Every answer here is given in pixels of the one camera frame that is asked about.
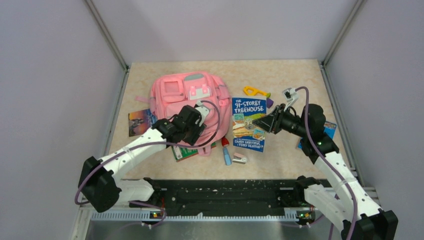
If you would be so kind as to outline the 91-Storey Treehouse book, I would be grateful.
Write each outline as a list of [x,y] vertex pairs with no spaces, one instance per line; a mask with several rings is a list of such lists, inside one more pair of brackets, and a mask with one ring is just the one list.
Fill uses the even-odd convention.
[[264,96],[239,96],[232,98],[232,144],[262,153],[265,148],[266,132],[253,121],[267,114]]

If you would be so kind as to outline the pink student backpack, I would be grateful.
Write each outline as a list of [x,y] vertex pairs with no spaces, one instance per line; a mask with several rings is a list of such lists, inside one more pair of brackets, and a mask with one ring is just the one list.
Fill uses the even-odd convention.
[[229,89],[219,76],[205,71],[164,75],[153,83],[148,98],[137,96],[136,100],[148,103],[158,119],[170,118],[186,105],[194,107],[205,101],[209,109],[204,121],[206,127],[195,143],[198,146],[213,137],[211,142],[197,148],[204,157],[211,154],[212,144],[221,140],[229,129],[232,115]]

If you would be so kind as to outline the Jane Eyre book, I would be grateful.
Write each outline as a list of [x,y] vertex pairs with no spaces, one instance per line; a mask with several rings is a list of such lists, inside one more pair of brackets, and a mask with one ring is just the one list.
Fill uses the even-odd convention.
[[144,134],[156,121],[157,117],[151,113],[150,109],[130,112],[128,114],[129,137]]

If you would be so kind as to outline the blue back-cover book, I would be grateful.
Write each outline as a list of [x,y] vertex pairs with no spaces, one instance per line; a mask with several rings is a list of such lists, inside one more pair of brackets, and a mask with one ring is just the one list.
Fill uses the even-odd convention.
[[318,124],[312,124],[312,122],[310,122],[309,130],[313,139],[317,138],[319,135],[324,133],[328,135],[331,139],[333,139],[337,130],[337,124],[330,121],[325,121],[322,126],[320,126]]

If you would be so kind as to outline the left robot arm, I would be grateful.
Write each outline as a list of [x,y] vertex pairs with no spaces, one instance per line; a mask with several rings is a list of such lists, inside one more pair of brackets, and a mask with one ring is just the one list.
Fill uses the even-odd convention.
[[150,183],[138,190],[131,183],[123,183],[124,176],[148,157],[177,146],[180,142],[194,147],[206,128],[210,113],[203,101],[195,106],[185,105],[171,118],[157,120],[145,133],[118,151],[96,159],[91,156],[82,165],[75,203],[80,195],[98,213],[106,212],[116,203],[143,201],[154,207],[160,202],[160,193]]

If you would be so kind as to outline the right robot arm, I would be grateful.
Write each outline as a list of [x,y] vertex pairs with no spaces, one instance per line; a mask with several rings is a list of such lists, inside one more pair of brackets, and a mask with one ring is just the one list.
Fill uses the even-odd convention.
[[318,210],[339,230],[344,240],[393,240],[399,220],[392,210],[383,210],[364,190],[346,165],[338,146],[325,132],[324,110],[308,104],[301,116],[277,105],[253,124],[268,133],[284,130],[301,137],[302,152],[324,175],[333,193],[313,177],[300,176],[294,185],[293,200]]

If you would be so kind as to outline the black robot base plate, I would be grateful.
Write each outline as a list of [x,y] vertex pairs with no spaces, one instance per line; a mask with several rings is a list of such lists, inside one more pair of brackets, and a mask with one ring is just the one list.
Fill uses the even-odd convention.
[[310,208],[300,197],[298,179],[158,180],[148,204],[164,207],[169,215],[280,215],[285,208]]

